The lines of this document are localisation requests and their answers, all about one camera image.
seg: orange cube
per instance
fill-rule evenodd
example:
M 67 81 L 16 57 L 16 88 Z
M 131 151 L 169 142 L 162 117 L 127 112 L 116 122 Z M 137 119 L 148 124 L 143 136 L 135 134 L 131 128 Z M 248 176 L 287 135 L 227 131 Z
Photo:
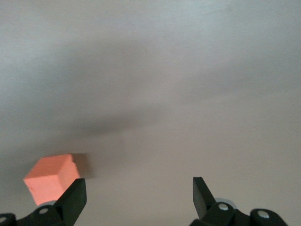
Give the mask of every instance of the orange cube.
M 23 179 L 35 203 L 56 201 L 77 178 L 79 172 L 71 154 L 41 158 Z

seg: silver bolt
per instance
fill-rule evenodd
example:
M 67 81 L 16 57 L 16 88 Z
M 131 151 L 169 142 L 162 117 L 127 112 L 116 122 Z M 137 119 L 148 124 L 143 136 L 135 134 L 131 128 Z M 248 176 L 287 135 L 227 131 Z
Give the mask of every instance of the silver bolt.
M 48 208 L 43 208 L 39 211 L 39 214 L 44 214 L 48 212 Z
M 7 220 L 6 217 L 1 217 L 1 218 L 0 218 L 0 223 L 4 222 L 4 221 L 6 221 L 6 220 Z
M 218 205 L 221 210 L 227 211 L 229 207 L 225 203 L 221 203 Z
M 269 219 L 269 214 L 266 211 L 260 210 L 258 211 L 258 215 L 262 218 Z

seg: black mechanical part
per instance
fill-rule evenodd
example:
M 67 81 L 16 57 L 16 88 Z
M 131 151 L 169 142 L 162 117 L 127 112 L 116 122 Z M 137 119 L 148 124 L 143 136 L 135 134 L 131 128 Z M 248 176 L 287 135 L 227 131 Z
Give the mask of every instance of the black mechanical part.
M 287 226 L 273 211 L 254 209 L 248 216 L 227 203 L 216 202 L 203 178 L 193 178 L 193 203 L 199 219 L 190 226 Z
M 85 179 L 76 179 L 53 206 L 41 206 L 19 220 L 12 213 L 0 214 L 0 226 L 73 226 L 86 203 Z

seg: gray surface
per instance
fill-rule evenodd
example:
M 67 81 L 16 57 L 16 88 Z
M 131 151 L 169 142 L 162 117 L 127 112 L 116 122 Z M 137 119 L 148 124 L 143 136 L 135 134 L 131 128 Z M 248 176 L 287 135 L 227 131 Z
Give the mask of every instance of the gray surface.
M 192 177 L 301 222 L 301 1 L 1 1 L 0 212 L 77 153 L 76 225 L 188 226 Z

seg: foam block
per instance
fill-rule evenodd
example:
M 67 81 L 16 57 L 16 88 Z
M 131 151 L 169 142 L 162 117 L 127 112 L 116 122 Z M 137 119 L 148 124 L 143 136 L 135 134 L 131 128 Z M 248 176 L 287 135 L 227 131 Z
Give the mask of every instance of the foam block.
M 41 158 L 24 178 L 35 203 L 58 200 L 79 172 L 71 154 Z

